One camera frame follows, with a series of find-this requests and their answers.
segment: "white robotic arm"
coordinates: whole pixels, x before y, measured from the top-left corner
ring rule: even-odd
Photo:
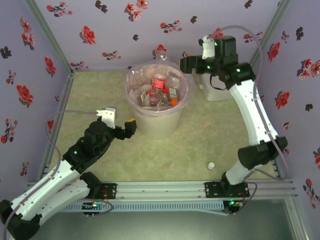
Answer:
[[[83,172],[108,150],[114,139],[131,138],[137,125],[131,119],[124,124],[125,129],[116,126],[114,108],[98,110],[97,115],[100,117],[85,130],[84,137],[71,146],[63,159],[36,185],[12,201],[0,202],[0,219],[3,224],[7,223],[10,239],[29,240],[41,225],[69,204],[86,197],[99,198],[102,183],[93,173]]]
[[[212,36],[204,36],[199,39],[199,44],[203,47],[202,55],[182,58],[180,69],[186,74],[191,74],[195,69],[196,74],[218,76],[235,99],[248,131],[250,146],[238,150],[236,163],[221,177],[221,191],[225,196],[230,196],[230,189],[237,190],[234,186],[242,184],[252,171],[278,155],[269,135],[275,139],[280,150],[283,150],[288,143],[285,137],[278,136],[271,125],[258,92],[256,92],[257,99],[254,99],[256,76],[249,63],[238,63],[236,39],[232,36],[215,39]],[[268,132],[262,118],[266,121]]]

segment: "orange object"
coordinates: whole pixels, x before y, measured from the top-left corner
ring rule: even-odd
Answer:
[[[172,106],[176,105],[178,102],[179,102],[179,100],[178,100],[177,98],[173,98],[173,99],[171,100]]]

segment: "purple wall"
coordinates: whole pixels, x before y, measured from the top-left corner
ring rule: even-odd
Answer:
[[[35,2],[69,63],[81,65],[77,68],[126,69],[152,60],[159,45],[176,63],[184,52],[199,55],[198,39],[228,25],[243,25],[262,38],[279,0]],[[252,38],[237,29],[224,34],[236,37],[239,60],[249,62],[257,48]]]
[[[307,228],[320,227],[320,26],[317,0],[293,1],[263,56],[259,93],[280,136]]]
[[[57,110],[67,71],[23,1],[4,1],[0,12],[1,201],[36,180],[47,144],[46,119]]]

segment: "white bottle cap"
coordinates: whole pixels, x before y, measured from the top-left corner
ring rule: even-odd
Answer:
[[[208,169],[212,170],[212,169],[214,169],[214,167],[215,167],[215,164],[213,162],[210,162],[208,164]]]

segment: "clear plastic bucket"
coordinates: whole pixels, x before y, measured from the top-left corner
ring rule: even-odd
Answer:
[[[166,62],[161,67],[166,69],[167,75],[174,75],[180,81],[180,100],[174,106],[142,107],[129,96],[133,88],[150,84],[156,69],[159,68],[158,62],[147,62],[131,68],[125,81],[125,96],[133,109],[136,125],[143,134],[151,139],[167,138],[177,129],[182,109],[197,91],[194,78],[180,71],[178,65]]]

